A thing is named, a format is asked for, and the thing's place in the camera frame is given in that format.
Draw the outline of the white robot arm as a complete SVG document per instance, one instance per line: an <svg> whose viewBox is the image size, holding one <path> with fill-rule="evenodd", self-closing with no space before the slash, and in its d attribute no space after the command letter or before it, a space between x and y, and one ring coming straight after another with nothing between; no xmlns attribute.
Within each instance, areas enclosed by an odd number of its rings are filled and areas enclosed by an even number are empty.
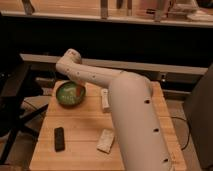
<svg viewBox="0 0 213 171"><path fill-rule="evenodd" d="M108 103L125 171L175 171L152 102L151 81L124 70L84 65L81 55L67 50L56 70L77 83L108 90Z"/></svg>

